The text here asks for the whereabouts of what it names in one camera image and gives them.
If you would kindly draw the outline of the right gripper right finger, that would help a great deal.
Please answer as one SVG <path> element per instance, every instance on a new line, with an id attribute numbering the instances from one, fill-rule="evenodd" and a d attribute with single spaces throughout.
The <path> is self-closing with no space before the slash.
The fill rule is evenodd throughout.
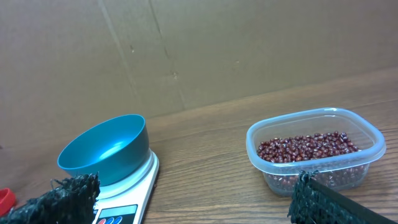
<path id="1" fill-rule="evenodd" d="M 287 216 L 295 224 L 397 224 L 314 179 L 318 172 L 301 171 Z"/>

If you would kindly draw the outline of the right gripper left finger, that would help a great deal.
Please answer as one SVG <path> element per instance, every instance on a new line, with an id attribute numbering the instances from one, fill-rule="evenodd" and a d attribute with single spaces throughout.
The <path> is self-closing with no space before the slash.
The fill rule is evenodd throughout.
<path id="1" fill-rule="evenodd" d="M 47 193 L 29 199 L 25 205 L 11 209 L 1 217 L 1 224 L 91 224 L 94 206 L 100 194 L 98 174 L 83 174 L 57 183 Z"/>

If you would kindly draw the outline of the red scoop blue handle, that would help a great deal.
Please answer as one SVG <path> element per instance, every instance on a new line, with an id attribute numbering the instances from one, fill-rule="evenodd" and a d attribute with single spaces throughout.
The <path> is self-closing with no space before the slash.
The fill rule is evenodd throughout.
<path id="1" fill-rule="evenodd" d="M 16 195 L 10 188 L 0 191 L 0 216 L 6 215 L 16 204 Z"/>

